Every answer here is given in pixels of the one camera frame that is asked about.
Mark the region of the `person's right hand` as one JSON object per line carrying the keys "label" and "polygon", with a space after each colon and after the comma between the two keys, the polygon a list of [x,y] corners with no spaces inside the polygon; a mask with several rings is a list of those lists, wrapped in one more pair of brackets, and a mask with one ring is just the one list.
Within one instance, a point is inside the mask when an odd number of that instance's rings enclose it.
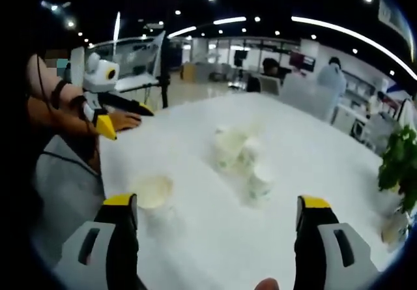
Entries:
{"label": "person's right hand", "polygon": [[280,287],[276,279],[265,278],[255,286],[254,290],[280,290]]}

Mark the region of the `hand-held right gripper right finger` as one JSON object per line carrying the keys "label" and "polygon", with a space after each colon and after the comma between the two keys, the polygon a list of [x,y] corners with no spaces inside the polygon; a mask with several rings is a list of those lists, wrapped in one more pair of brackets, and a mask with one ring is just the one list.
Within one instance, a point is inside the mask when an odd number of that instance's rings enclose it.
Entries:
{"label": "hand-held right gripper right finger", "polygon": [[368,289],[379,275],[369,244],[319,197],[297,198],[294,250],[295,289]]}

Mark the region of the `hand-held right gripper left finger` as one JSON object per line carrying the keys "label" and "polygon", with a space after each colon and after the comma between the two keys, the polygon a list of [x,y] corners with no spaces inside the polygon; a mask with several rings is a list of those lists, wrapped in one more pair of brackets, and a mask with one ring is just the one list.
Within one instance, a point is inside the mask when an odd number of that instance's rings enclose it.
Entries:
{"label": "hand-held right gripper left finger", "polygon": [[138,289],[137,196],[107,198],[63,244],[54,273],[65,289]]}

